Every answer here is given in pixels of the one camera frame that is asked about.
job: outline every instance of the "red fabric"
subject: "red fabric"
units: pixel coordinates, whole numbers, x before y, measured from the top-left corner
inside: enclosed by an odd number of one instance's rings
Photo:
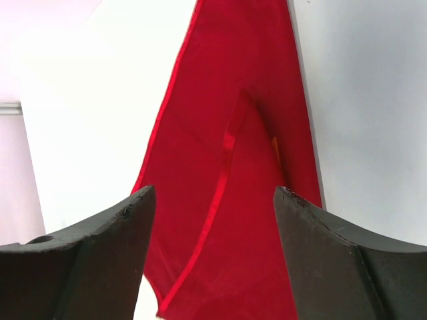
[[[285,0],[197,2],[133,190],[144,185],[157,192],[145,274],[160,317],[297,318],[272,198],[277,185],[321,198]]]

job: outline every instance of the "red towel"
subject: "red towel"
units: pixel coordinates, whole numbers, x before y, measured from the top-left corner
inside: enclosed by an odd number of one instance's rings
[[[296,319],[273,208],[321,206],[286,0],[199,0],[134,191],[155,185],[145,274],[167,320]]]

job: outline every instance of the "white surface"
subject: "white surface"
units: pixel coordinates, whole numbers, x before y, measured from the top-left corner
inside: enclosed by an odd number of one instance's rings
[[[427,2],[293,2],[328,210],[427,244]]]
[[[23,117],[0,116],[0,245],[45,233]]]
[[[104,0],[78,29],[14,43],[48,233],[129,195],[194,4]],[[144,279],[135,319],[153,319],[156,310]]]

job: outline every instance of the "red cloth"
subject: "red cloth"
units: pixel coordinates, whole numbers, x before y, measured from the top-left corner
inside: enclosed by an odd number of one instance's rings
[[[297,318],[272,199],[278,185],[321,198],[285,0],[197,2],[144,185],[157,192],[145,274],[160,317]]]

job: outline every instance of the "metal bar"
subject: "metal bar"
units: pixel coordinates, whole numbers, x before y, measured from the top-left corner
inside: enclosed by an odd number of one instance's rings
[[[21,103],[16,102],[0,102],[0,115],[22,115]]]

